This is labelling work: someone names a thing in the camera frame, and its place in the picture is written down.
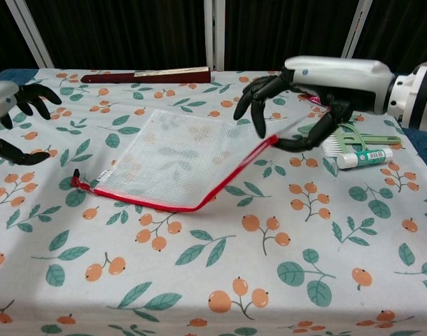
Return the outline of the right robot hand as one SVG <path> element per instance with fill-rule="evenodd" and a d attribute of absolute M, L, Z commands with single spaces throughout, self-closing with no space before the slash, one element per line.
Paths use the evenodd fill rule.
<path fill-rule="evenodd" d="M 306 137 L 278 139 L 274 147 L 291 153 L 310 151 L 326 140 L 354 111 L 385 114 L 395 75 L 377 60 L 339 57 L 296 56 L 285 60 L 277 75 L 263 76 L 248 84 L 236 105 L 233 118 L 251 113 L 258 136 L 266 135 L 265 103 L 293 90 L 316 95 L 329 111 Z"/>

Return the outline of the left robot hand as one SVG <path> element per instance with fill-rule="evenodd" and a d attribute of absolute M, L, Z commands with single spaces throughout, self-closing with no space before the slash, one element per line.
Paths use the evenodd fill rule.
<path fill-rule="evenodd" d="M 13 128 L 9 112 L 15 106 L 26 116 L 32 116 L 37 111 L 43 119 L 51 119 L 50 112 L 43 102 L 45 99 L 54 105 L 62 103 L 62 100 L 53 90 L 42 84 L 18 85 L 11 80 L 0 80 L 0 126 L 4 126 L 8 130 Z M 49 157 L 50 154 L 46 152 L 24 153 L 0 138 L 0 158 L 13 164 L 32 166 Z"/>

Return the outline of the white mesh zipper pouch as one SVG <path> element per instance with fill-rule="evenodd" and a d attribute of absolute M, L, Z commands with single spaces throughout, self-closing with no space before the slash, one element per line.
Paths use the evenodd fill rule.
<path fill-rule="evenodd" d="M 287 124 L 269 122 L 260 138 L 252 124 L 156 109 L 95 187 L 71 184 L 128 204 L 196 211 L 271 146 Z"/>

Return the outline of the black curtain panel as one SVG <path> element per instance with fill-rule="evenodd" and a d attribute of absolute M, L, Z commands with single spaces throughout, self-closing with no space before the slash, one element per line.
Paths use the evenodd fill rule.
<path fill-rule="evenodd" d="M 0 72 L 6 69 L 37 69 L 24 37 L 5 0 L 0 0 Z"/>
<path fill-rule="evenodd" d="M 340 57 L 358 0 L 225 0 L 227 71 L 274 71 L 300 55 Z"/>
<path fill-rule="evenodd" d="M 207 65 L 203 0 L 25 0 L 61 69 Z"/>
<path fill-rule="evenodd" d="M 427 62 L 427 0 L 372 0 L 353 57 L 404 74 Z"/>

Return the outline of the green plastic slotted tool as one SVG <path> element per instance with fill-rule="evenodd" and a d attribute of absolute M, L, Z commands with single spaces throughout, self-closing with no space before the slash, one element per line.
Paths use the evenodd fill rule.
<path fill-rule="evenodd" d="M 343 153 L 368 151 L 369 145 L 397 145 L 401 144 L 398 136 L 385 136 L 361 133 L 352 123 L 341 123 L 332 134 L 338 147 Z"/>

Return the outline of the white green glue stick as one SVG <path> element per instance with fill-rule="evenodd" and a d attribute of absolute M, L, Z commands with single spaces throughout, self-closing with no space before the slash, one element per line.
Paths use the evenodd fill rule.
<path fill-rule="evenodd" d="M 392 159 L 392 150 L 390 148 L 383 148 L 340 154 L 337 156 L 336 161 L 339 169 L 353 169 L 390 162 Z"/>

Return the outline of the dark red folded fan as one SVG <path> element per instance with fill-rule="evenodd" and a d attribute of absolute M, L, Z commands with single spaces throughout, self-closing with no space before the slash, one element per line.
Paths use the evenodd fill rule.
<path fill-rule="evenodd" d="M 102 83 L 209 83 L 211 70 L 208 66 L 146 70 L 129 73 L 84 75 L 80 81 L 86 84 Z"/>

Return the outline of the fruit print tablecloth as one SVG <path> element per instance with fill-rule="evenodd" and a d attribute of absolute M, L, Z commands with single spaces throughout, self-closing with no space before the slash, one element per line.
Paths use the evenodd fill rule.
<path fill-rule="evenodd" d="M 427 166 L 390 116 L 393 160 L 340 171 L 320 150 L 266 150 L 195 213 L 71 186 L 115 164 L 155 109 L 232 121 L 256 71 L 207 84 L 85 85 L 84 70 L 28 83 L 52 118 L 13 109 L 0 136 L 50 157 L 0 159 L 0 336 L 427 336 Z"/>

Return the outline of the white frame post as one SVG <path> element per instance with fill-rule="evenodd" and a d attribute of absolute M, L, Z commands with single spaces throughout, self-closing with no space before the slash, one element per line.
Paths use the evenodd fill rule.
<path fill-rule="evenodd" d="M 225 70 L 226 0 L 203 0 L 206 63 L 213 71 Z"/>
<path fill-rule="evenodd" d="M 372 2 L 373 0 L 358 0 L 341 58 L 349 59 L 354 56 L 356 46 L 358 45 L 365 22 L 372 7 Z"/>
<path fill-rule="evenodd" d="M 27 2 L 25 0 L 5 0 L 5 2 L 38 67 L 55 68 Z"/>

